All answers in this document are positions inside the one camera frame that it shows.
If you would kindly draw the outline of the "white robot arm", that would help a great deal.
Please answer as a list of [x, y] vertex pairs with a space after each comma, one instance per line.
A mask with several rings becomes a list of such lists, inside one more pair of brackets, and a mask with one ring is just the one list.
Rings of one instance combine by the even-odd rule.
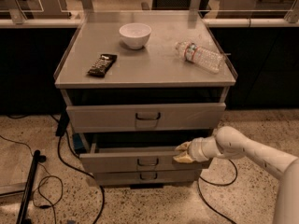
[[248, 157], [279, 181], [273, 224], [299, 224], [299, 158], [249, 139], [230, 126], [215, 135], [195, 138], [175, 148], [178, 163]]

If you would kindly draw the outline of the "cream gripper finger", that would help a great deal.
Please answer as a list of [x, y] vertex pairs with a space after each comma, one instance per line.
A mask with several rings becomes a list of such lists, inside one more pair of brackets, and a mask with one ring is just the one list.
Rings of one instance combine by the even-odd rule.
[[191, 144], [190, 141], [184, 142], [184, 143], [180, 144], [179, 146], [177, 146], [175, 148], [175, 151], [186, 151], [189, 148], [190, 144]]
[[174, 156], [173, 160], [178, 163], [192, 163], [193, 162], [193, 158], [188, 154], [187, 151], [181, 152], [177, 156]]

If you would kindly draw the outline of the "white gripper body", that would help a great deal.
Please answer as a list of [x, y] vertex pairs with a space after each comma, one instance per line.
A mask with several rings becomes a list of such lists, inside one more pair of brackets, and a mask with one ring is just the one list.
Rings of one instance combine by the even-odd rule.
[[188, 153], [194, 161], [202, 162], [219, 157], [221, 150], [216, 139], [211, 136], [207, 138], [195, 138], [188, 147]]

